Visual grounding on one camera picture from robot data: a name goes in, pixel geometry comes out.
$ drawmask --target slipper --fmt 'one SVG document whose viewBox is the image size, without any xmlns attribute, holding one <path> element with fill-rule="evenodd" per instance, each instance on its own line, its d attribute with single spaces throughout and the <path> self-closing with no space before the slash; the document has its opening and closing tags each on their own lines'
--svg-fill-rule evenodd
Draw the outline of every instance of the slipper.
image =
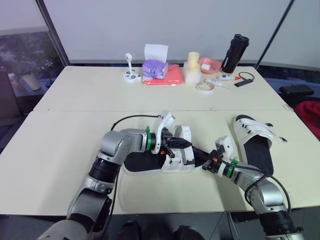
<svg viewBox="0 0 320 240">
<path fill-rule="evenodd" d="M 270 155 L 270 147 L 274 138 L 287 142 L 283 137 L 276 136 L 269 128 L 271 123 L 262 123 L 247 115 L 238 115 L 233 121 L 233 128 L 240 148 L 241 161 L 259 169 L 268 169 L 274 173 Z"/>
<path fill-rule="evenodd" d="M 173 129 L 173 136 L 184 138 L 191 142 L 191 130 L 189 126 L 177 125 Z M 152 151 L 132 152 L 123 164 L 124 171 L 129 175 L 141 175 L 159 172 L 188 172 L 200 167 L 195 163 L 194 152 L 192 146 L 184 149 L 171 148 L 175 154 L 174 158 L 170 158 L 165 149 L 160 149 L 158 154 Z"/>
</svg>

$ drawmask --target person's foot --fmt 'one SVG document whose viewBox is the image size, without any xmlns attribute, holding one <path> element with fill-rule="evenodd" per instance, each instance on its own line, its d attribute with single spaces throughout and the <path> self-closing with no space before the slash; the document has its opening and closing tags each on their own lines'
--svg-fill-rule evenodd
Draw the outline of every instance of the person's foot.
<svg viewBox="0 0 320 240">
<path fill-rule="evenodd" d="M 127 221 L 118 232 L 117 240 L 142 240 L 141 227 L 136 221 Z"/>
</svg>

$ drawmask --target pink tray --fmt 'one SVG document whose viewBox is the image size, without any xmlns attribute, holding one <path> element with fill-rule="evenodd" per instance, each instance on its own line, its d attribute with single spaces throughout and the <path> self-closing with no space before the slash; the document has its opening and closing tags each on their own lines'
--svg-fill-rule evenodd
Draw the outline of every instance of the pink tray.
<svg viewBox="0 0 320 240">
<path fill-rule="evenodd" d="M 199 59 L 198 63 L 200 64 L 200 67 L 202 64 L 209 64 L 210 65 L 209 70 L 205 70 L 205 69 L 200 68 L 201 72 L 203 72 L 205 74 L 213 74 L 221 68 L 221 62 L 219 62 L 218 60 L 214 60 L 210 57 L 202 57 Z"/>
</svg>

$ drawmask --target black thermos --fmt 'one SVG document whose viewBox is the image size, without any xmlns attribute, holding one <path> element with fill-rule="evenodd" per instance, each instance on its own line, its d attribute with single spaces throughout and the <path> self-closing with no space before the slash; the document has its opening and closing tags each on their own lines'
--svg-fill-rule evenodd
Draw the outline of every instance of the black thermos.
<svg viewBox="0 0 320 240">
<path fill-rule="evenodd" d="M 231 40 L 230 48 L 226 52 L 226 56 L 222 63 L 222 71 L 226 74 L 232 74 L 249 45 L 249 38 L 241 36 L 241 34 L 234 35 Z"/>
</svg>

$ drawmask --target tabletop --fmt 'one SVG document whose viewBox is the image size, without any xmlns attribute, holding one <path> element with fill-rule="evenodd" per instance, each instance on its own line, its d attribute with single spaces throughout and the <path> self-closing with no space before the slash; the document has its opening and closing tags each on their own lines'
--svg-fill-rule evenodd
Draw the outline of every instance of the tabletop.
<svg viewBox="0 0 320 240">
<path fill-rule="evenodd" d="M 33 111 L 0 155 L 0 213 L 65 215 L 84 175 L 114 122 L 143 111 Z M 172 111 L 172 125 L 189 125 L 194 146 L 211 151 L 215 140 L 230 135 L 232 119 L 248 115 L 272 123 L 287 143 L 270 149 L 274 176 L 286 187 L 293 208 L 319 205 L 319 141 L 292 111 L 224 110 Z M 154 118 L 130 118 L 115 130 L 145 129 Z M 114 214 L 252 211 L 244 192 L 227 178 L 197 168 L 191 172 L 139 176 L 120 171 Z"/>
<path fill-rule="evenodd" d="M 250 66 L 238 66 L 239 72 L 252 73 L 250 84 L 216 87 L 203 94 L 195 84 L 143 85 L 122 79 L 127 67 L 67 66 L 34 108 L 35 111 L 209 111 L 209 110 L 279 110 L 286 103 Z M 202 79 L 221 73 L 202 74 Z"/>
</svg>

